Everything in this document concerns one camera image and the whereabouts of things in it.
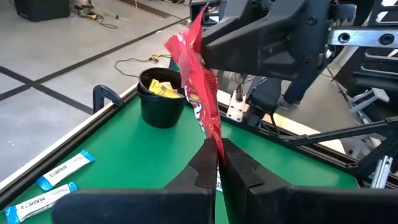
red packaging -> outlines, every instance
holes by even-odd
[[[195,117],[205,137],[215,140],[218,154],[223,161],[224,148],[217,102],[217,79],[212,71],[203,67],[197,57],[201,51],[201,20],[206,8],[207,6],[200,11],[188,31],[171,36],[165,47],[180,67],[185,95],[194,108]]]

shoe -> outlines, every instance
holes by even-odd
[[[288,110],[292,105],[285,101],[284,97],[281,96],[278,100],[278,107]]]
[[[292,106],[292,105],[295,106],[295,107],[298,107],[298,106],[300,105],[300,103],[301,103],[301,101],[295,101],[295,102],[293,102],[292,104],[290,104],[290,103],[288,103],[288,102],[285,101],[285,98],[284,98],[284,95],[283,95],[283,94],[281,95],[279,101],[281,101],[281,107],[283,107],[283,108],[285,108],[285,109],[286,109],[286,106],[290,107],[290,106]]]
[[[296,101],[294,103],[292,103],[293,106],[298,107],[300,105],[301,101]]]

white label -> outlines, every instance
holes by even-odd
[[[50,170],[50,172],[44,174],[43,177],[46,178],[52,186],[55,186],[61,180],[88,163],[90,163],[90,161],[79,153],[63,164]]]
[[[65,184],[57,189],[16,205],[18,219],[22,222],[26,218],[51,208],[58,199],[69,193],[69,186]]]
[[[220,172],[217,167],[217,185],[216,185],[216,190],[222,192],[223,191],[223,186],[221,186],[221,177],[220,177]]]
[[[188,95],[187,86],[184,87],[184,90],[185,90],[185,96],[187,98],[187,101],[193,106],[193,112],[194,112],[195,117],[199,123],[201,131],[205,135],[205,138],[207,138],[205,126],[203,125],[202,121],[200,120],[200,112],[202,111],[202,105],[199,100],[198,101],[190,100],[190,95]]]

black speaker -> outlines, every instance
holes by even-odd
[[[70,16],[69,0],[15,0],[18,15],[32,22]]]

black bucket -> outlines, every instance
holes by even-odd
[[[173,89],[185,96],[181,88],[181,77],[178,72],[168,68],[150,68],[139,75],[137,92],[141,98],[141,116],[146,123],[156,128],[171,128],[177,124],[184,109],[186,99],[168,98],[149,91],[153,79],[170,82]]]

